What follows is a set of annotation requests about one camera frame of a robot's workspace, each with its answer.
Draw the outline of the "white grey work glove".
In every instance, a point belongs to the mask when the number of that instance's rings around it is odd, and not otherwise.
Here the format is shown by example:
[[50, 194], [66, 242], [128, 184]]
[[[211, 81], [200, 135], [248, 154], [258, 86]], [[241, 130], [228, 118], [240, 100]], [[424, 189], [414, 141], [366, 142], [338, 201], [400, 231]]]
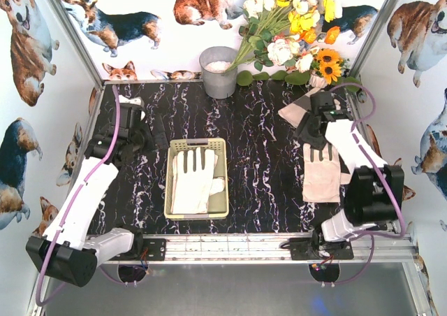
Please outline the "white grey work glove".
[[210, 187], [210, 196], [225, 190], [226, 181], [223, 178], [214, 178]]

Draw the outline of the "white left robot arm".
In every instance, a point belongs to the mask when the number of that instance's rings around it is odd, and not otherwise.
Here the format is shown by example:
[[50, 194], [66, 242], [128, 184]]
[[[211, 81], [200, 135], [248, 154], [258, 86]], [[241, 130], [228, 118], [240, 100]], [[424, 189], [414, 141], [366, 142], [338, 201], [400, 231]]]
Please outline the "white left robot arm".
[[78, 179], [61, 210], [40, 237], [29, 238], [25, 250], [41, 273], [84, 287], [106, 261], [135, 259], [142, 253], [144, 238], [136, 227], [119, 224], [92, 239], [87, 232], [119, 168], [138, 154], [167, 146], [161, 120], [150, 129], [143, 106], [141, 98], [119, 97], [113, 124], [91, 138]]

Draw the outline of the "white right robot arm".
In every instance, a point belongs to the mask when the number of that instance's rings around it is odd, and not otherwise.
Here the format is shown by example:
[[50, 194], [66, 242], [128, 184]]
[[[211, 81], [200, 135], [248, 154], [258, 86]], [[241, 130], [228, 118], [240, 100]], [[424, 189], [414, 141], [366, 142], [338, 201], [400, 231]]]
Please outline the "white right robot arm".
[[321, 223], [324, 241], [368, 234], [379, 223], [404, 222], [404, 172], [368, 145], [349, 111], [329, 91], [310, 97], [310, 109], [295, 130], [303, 145], [302, 198], [312, 203], [342, 201], [342, 209]]

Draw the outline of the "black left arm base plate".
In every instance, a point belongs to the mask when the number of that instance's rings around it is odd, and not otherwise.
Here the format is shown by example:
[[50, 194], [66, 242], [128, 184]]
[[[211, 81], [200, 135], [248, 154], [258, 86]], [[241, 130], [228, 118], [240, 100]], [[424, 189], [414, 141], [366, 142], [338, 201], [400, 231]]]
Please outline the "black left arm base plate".
[[138, 249], [135, 258], [145, 261], [164, 261], [167, 250], [165, 238], [143, 238], [142, 246]]

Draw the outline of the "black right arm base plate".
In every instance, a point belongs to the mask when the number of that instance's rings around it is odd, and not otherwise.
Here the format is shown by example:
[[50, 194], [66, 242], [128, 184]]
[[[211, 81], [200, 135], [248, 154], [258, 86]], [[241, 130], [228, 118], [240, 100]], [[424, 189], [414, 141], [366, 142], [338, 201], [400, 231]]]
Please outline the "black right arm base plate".
[[354, 258], [351, 244], [346, 241], [327, 243], [311, 238], [289, 238], [280, 249], [288, 250], [292, 260], [352, 260]]

